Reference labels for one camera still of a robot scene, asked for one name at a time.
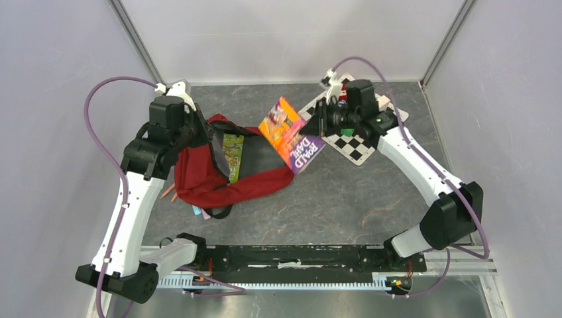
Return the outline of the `green book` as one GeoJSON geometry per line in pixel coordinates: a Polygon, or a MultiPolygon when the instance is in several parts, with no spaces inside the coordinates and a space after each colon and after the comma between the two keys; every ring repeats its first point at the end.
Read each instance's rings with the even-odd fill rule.
{"type": "Polygon", "coordinates": [[[223,151],[229,168],[229,182],[235,183],[239,179],[243,155],[244,136],[236,134],[223,135],[223,151]]]}

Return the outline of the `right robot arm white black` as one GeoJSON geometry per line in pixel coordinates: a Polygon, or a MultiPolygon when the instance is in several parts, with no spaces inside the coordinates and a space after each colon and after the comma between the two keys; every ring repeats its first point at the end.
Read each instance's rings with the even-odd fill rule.
{"type": "Polygon", "coordinates": [[[387,268],[400,270],[414,254],[443,250],[482,231],[482,188],[461,181],[433,159],[405,127],[391,98],[376,94],[367,79],[341,82],[325,77],[321,85],[325,95],[316,101],[302,132],[329,137],[353,129],[404,173],[428,206],[418,225],[385,242],[382,259],[387,268]]]}

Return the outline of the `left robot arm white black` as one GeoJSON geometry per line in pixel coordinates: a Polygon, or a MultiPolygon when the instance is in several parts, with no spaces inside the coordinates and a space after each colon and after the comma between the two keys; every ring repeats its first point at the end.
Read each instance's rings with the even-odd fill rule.
{"type": "Polygon", "coordinates": [[[146,303],[159,280],[183,265],[202,269],[208,261],[198,240],[183,233],[150,254],[141,244],[150,213],[181,151],[210,142],[212,128],[197,103],[181,93],[149,105],[149,121],[125,147],[118,166],[121,185],[110,224],[90,264],[75,279],[136,303],[146,303]]]}

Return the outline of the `red backpack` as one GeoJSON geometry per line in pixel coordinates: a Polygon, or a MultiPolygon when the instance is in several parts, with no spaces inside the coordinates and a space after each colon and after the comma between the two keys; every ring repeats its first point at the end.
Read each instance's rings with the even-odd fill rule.
{"type": "Polygon", "coordinates": [[[183,150],[175,166],[179,199],[224,219],[234,204],[271,195],[292,183],[295,174],[256,127],[236,125],[220,114],[208,122],[212,141],[183,150]]]}

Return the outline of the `pink book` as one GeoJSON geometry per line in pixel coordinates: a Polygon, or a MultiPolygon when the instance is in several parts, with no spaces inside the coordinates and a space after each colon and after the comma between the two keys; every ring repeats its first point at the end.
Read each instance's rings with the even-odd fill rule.
{"type": "Polygon", "coordinates": [[[306,121],[280,97],[258,129],[294,174],[303,172],[325,147],[318,136],[301,134],[306,121]]]}

